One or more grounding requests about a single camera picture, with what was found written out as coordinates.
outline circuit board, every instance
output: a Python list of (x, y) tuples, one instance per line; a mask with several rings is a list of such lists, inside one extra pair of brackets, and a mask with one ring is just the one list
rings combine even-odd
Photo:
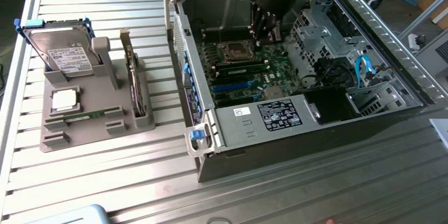
[[(298, 89), (299, 80), (283, 45), (254, 51), (250, 43), (250, 40), (198, 43), (218, 108), (287, 97)], [(270, 95), (272, 90), (282, 94)]]
[(74, 114), (74, 115), (64, 115), (64, 116), (58, 117), (58, 118), (47, 119), (46, 122), (48, 123), (48, 122), (55, 122), (55, 121), (59, 121), (59, 120), (64, 120), (66, 123), (70, 123), (70, 122), (82, 121), (82, 120), (92, 119), (92, 118), (100, 118), (100, 117), (106, 116), (106, 112), (119, 110), (119, 109), (120, 109), (120, 107), (112, 107), (112, 108), (108, 108), (108, 109), (104, 109), (104, 110), (84, 112), (84, 113), (79, 113), (79, 114)]

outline aluminum workbench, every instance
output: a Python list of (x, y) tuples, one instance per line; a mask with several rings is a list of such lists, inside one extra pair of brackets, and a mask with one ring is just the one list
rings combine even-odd
[(44, 64), (18, 37), (2, 120), (3, 223), (100, 204), (114, 223), (447, 223), (448, 151), (428, 108), (376, 137), (198, 183), (167, 47), (163, 0), (26, 0), (22, 19), (86, 13), (123, 57), (119, 28), (146, 60), (158, 127), (62, 151), (39, 150)]

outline gray component holder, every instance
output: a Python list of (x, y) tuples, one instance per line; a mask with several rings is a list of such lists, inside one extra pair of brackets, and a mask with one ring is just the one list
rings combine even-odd
[[(62, 150), (64, 148), (94, 143), (112, 137), (122, 137), (139, 132), (146, 132), (156, 127), (144, 70), (140, 70), (139, 72), (139, 79), (147, 115), (136, 118), (132, 113), (126, 60), (110, 59), (108, 52), (104, 50), (104, 48), (108, 49), (110, 47), (107, 38), (94, 38), (92, 45), (94, 51), (102, 52), (100, 57), (104, 63), (103, 70), (106, 69), (107, 75), (96, 74), (95, 72), (95, 74), (90, 76), (74, 77), (70, 79), (63, 78), (67, 81), (59, 82), (51, 82), (50, 79), (46, 79), (44, 109), (42, 117), (43, 126), (40, 128), (40, 150), (43, 152)], [(140, 66), (144, 66), (142, 59), (139, 59), (139, 64)], [(83, 107), (83, 113), (106, 110), (111, 107), (119, 107), (120, 109), (106, 112), (106, 116), (100, 118), (86, 119), (68, 123), (63, 120), (58, 120), (51, 123), (47, 122), (50, 119), (62, 117), (62, 115), (50, 116), (52, 108), (51, 94), (54, 90), (67, 89), (75, 86), (79, 86), (82, 90), (79, 101)], [(112, 127), (108, 126), (114, 123), (114, 121), (123, 121), (123, 123), (112, 125)], [(60, 133), (64, 133), (66, 137), (63, 137), (63, 139), (48, 138), (48, 136)]]
[(106, 123), (106, 130), (110, 133), (110, 135), (120, 134), (124, 131), (127, 131), (127, 125), (124, 124), (124, 120), (116, 120), (112, 122)]
[(47, 134), (43, 139), (43, 144), (48, 147), (66, 146), (70, 143), (70, 137), (60, 131)]
[(102, 77), (102, 76), (107, 76), (108, 75), (108, 72), (107, 72), (107, 69), (106, 69), (104, 65), (92, 66), (92, 69), (94, 69), (94, 74), (95, 74), (96, 77)]
[(68, 80), (62, 70), (46, 71), (44, 76), (51, 83), (68, 83)]

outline green circuit board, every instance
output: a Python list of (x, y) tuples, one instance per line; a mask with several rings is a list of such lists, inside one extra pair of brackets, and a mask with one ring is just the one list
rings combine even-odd
[(59, 120), (64, 120), (64, 122), (68, 123), (68, 122), (82, 121), (82, 120), (92, 119), (92, 118), (100, 118), (100, 117), (104, 117), (106, 112), (119, 110), (119, 109), (120, 109), (120, 107), (114, 107), (114, 108), (108, 108), (108, 109), (104, 109), (104, 110), (78, 113), (78, 114), (72, 114), (72, 115), (64, 115), (64, 116), (58, 117), (58, 118), (46, 119), (46, 122), (48, 123), (48, 122), (55, 122), (55, 121), (59, 121)]
[[(235, 43), (244, 44), (248, 42), (246, 40), (227, 41), (226, 44), (232, 46)], [(298, 89), (299, 80), (282, 44), (264, 46), (260, 51), (246, 52), (247, 54), (234, 54), (234, 59), (243, 59), (246, 67), (234, 67), (242, 65), (242, 62), (230, 60), (230, 50), (224, 48), (223, 44), (198, 43), (198, 49), (216, 107), (223, 108), (272, 99), (266, 92), (268, 87), (276, 86), (286, 97)], [(216, 68), (220, 66), (230, 67), (231, 70), (218, 71)], [(223, 77), (223, 73), (242, 72), (242, 69), (248, 71), (232, 77)], [(250, 81), (251, 85), (248, 88), (216, 92), (214, 87), (220, 86), (216, 83), (222, 81), (226, 85)]]

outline hard drive label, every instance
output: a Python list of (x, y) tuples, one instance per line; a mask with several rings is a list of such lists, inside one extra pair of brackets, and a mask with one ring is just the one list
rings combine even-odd
[(303, 124), (291, 99), (259, 104), (259, 111), (268, 131)]
[(63, 73), (92, 70), (91, 61), (82, 47), (51, 49), (48, 54)]

